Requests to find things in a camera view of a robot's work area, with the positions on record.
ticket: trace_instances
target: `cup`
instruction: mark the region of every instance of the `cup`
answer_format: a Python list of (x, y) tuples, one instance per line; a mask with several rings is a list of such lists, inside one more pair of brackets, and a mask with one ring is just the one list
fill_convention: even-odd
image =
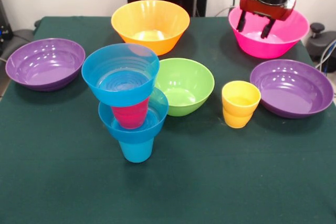
[(225, 123), (235, 129), (244, 127), (251, 119), (261, 99), (259, 89), (246, 81), (231, 81), (222, 88)]
[(129, 162), (132, 163), (141, 163), (146, 161), (152, 155), (153, 143), (154, 138), (135, 144), (119, 141), (122, 154)]
[(144, 101), (128, 107), (111, 107), (120, 126), (132, 130), (139, 128), (146, 119), (149, 97)]
[(163, 126), (168, 108), (167, 97), (154, 88), (149, 98), (146, 119), (137, 129), (123, 128), (110, 106), (102, 102), (99, 103), (98, 113), (111, 136), (119, 142), (123, 156), (132, 163), (140, 163), (151, 156), (154, 139)]

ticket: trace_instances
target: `table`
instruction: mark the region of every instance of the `table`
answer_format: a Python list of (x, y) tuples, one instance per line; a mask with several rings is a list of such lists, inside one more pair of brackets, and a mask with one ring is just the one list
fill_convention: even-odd
[[(45, 17), (35, 39), (87, 55), (122, 42), (109, 17)], [(62, 90), (11, 83), (0, 103), (0, 223), (335, 223), (336, 108), (301, 120), (259, 106), (229, 128), (221, 88), (262, 62), (237, 46), (227, 18), (192, 18), (161, 57), (206, 65), (215, 89), (196, 112), (168, 116), (142, 164), (127, 162), (81, 75)], [(311, 63), (298, 43), (282, 58)]]

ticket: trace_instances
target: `stacked bowls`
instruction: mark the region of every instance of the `stacked bowls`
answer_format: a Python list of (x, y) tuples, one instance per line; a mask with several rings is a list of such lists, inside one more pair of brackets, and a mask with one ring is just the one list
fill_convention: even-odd
[(154, 88), (159, 65), (151, 49), (125, 43), (98, 49), (82, 66), (85, 82), (100, 101), (102, 122), (134, 163), (150, 157), (168, 112), (165, 95)]

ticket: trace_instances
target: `cup rim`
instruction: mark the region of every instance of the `cup rim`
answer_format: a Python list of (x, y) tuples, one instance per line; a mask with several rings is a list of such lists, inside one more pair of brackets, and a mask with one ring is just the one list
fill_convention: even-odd
[(253, 104), (250, 104), (250, 105), (238, 105), (238, 104), (234, 104), (231, 101), (229, 101), (228, 99), (225, 99), (225, 101), (228, 102), (229, 104), (233, 105), (233, 106), (239, 106), (241, 108), (249, 108), (249, 107), (258, 105), (259, 102), (260, 102), (260, 100), (261, 100), (261, 92), (260, 92), (260, 90), (258, 89), (257, 86), (255, 86), (254, 84), (252, 84), (252, 83), (250, 83), (248, 81), (235, 80), (235, 81), (230, 81), (230, 82), (226, 83), (222, 87), (222, 98), (225, 97), (223, 93), (224, 93), (224, 89), (227, 87), (227, 85), (232, 84), (232, 83), (239, 83), (239, 82), (240, 83), (244, 83), (246, 85), (249, 85), (249, 86), (253, 87), (255, 90), (257, 90), (257, 92), (258, 92), (258, 100), (256, 102), (254, 102)]

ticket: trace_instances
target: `pink bowl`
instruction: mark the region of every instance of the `pink bowl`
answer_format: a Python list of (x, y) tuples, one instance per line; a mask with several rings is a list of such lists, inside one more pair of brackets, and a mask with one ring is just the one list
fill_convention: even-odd
[(282, 56), (309, 32), (308, 20), (298, 11), (293, 10), (286, 21), (277, 20), (269, 36), (261, 39), (261, 31), (269, 22), (268, 18), (246, 14), (244, 30), (236, 30), (241, 15), (239, 7), (229, 14), (229, 22), (240, 48), (247, 54), (263, 59), (273, 59)]

